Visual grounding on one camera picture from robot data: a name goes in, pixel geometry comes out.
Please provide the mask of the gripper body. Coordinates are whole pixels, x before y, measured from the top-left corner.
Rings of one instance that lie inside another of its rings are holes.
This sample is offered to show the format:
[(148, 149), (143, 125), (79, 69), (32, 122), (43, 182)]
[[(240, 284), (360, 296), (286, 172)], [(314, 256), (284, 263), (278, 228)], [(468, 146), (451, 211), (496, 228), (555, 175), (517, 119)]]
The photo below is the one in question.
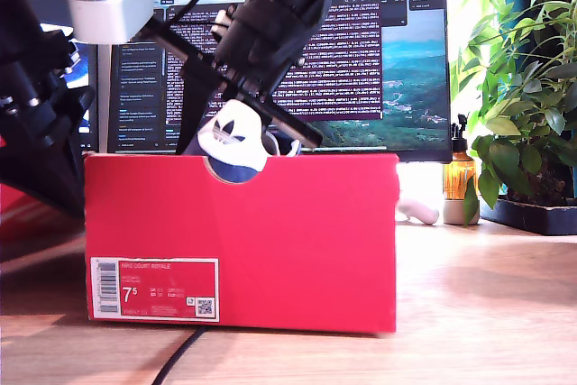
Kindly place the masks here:
[(315, 148), (322, 142), (321, 134), (274, 103), (272, 94), (289, 69), (302, 63), (304, 46), (322, 21), (320, 1), (299, 16), (278, 0), (246, 0), (224, 10), (215, 26), (218, 44), (212, 53), (204, 53), (158, 20), (151, 22), (151, 36), (183, 65), (211, 64), (222, 76), (214, 95), (221, 93), (224, 100), (246, 104), (255, 111), (261, 129), (275, 124), (286, 135)]

